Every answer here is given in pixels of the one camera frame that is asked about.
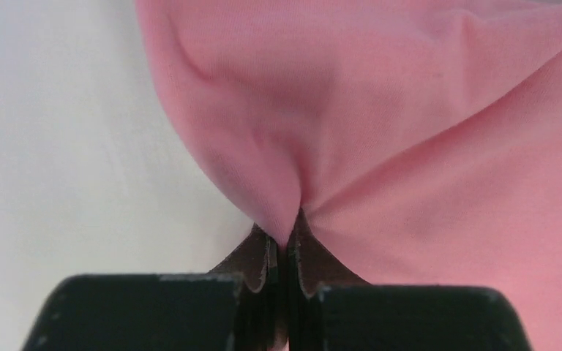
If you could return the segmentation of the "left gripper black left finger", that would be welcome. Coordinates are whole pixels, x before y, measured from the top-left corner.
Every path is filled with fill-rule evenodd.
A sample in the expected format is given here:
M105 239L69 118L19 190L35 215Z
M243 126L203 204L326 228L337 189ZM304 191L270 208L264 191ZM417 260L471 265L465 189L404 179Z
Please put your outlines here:
M277 245L260 228L206 273L81 274L45 300L25 350L269 350Z

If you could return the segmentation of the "pink t-shirt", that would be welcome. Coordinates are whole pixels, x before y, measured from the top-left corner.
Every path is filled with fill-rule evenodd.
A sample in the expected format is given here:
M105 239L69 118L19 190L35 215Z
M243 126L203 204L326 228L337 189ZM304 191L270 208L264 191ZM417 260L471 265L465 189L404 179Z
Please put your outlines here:
M562 350L562 4L138 1L161 104L280 245L487 285Z

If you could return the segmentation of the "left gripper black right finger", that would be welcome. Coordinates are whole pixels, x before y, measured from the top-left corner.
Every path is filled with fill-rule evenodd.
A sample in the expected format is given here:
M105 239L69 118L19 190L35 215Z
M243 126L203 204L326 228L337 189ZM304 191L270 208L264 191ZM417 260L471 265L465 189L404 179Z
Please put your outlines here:
M312 234L287 246L291 350L529 350L509 301L487 287L370 284Z

